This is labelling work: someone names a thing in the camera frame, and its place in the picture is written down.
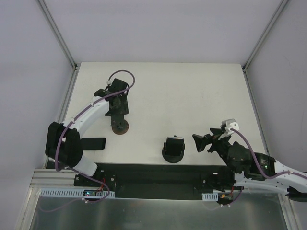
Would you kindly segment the wooden base phone stand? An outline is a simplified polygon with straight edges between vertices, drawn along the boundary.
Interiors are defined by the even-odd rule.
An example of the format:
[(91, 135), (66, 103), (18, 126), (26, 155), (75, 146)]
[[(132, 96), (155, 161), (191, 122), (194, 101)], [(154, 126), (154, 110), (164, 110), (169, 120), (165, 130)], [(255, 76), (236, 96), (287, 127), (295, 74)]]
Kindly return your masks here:
[(124, 135), (129, 129), (129, 124), (124, 115), (112, 115), (111, 128), (116, 135)]

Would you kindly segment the silver-edged black phone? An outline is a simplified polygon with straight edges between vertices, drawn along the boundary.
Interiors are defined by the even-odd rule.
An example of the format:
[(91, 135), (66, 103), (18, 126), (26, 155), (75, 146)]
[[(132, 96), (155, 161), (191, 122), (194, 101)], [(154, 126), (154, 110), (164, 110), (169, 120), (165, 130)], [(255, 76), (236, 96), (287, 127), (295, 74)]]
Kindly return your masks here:
[(184, 149), (183, 137), (167, 137), (165, 143), (166, 156), (180, 156)]

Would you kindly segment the black round phone stand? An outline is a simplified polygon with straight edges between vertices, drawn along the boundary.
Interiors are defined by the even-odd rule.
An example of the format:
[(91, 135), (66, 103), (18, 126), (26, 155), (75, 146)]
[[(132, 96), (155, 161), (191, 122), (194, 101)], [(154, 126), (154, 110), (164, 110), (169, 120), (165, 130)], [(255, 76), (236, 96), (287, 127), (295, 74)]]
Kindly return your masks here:
[(184, 157), (185, 140), (183, 137), (167, 137), (162, 148), (162, 156), (168, 163), (178, 163)]

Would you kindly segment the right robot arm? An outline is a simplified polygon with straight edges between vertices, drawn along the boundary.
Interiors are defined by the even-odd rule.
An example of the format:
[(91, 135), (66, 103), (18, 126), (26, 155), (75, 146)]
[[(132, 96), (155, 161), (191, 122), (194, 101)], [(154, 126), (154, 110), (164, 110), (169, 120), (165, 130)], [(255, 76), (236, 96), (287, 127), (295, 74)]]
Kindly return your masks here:
[(216, 152), (228, 171), (216, 176), (221, 189), (234, 187), (259, 188), (285, 195), (292, 201), (307, 201), (307, 174), (292, 169), (274, 157), (255, 152), (237, 128), (211, 128), (205, 136), (193, 134), (197, 152), (206, 147)]

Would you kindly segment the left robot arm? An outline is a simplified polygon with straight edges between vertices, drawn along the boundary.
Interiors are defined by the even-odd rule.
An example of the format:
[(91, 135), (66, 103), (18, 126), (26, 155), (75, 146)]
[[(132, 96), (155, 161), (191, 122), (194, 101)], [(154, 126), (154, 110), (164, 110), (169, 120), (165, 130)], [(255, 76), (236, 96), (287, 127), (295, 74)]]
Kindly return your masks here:
[(83, 138), (83, 135), (103, 116), (111, 118), (110, 126), (115, 134), (125, 134), (129, 129), (124, 117), (129, 113), (130, 88), (131, 85), (120, 79), (109, 78), (107, 86), (97, 90), (90, 103), (73, 118), (49, 125), (45, 154), (54, 160), (56, 171), (59, 172), (67, 167), (83, 174), (90, 186), (100, 184), (101, 168), (83, 152), (85, 142), (93, 141), (91, 149), (97, 150), (97, 144), (102, 144), (104, 141), (102, 138)]

